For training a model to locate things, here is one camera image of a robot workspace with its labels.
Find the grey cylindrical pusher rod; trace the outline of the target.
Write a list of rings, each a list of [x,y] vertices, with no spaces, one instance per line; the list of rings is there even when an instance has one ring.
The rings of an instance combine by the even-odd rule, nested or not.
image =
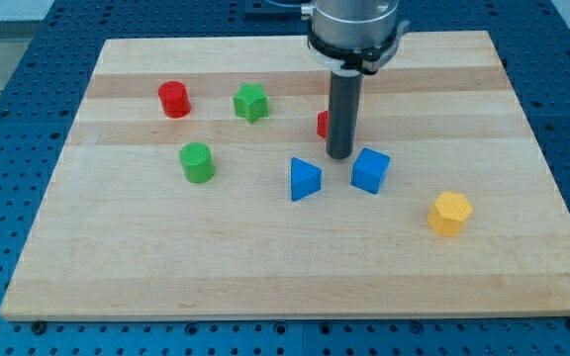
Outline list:
[[[361,74],[331,74],[326,152],[333,159],[345,159],[352,153],[361,83]]]

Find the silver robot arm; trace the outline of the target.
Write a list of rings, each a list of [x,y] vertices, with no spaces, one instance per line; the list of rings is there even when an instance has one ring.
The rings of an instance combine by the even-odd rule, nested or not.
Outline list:
[[[410,22],[399,0],[312,0],[301,5],[310,55],[331,72],[326,152],[345,159],[353,150],[365,76],[397,53]]]

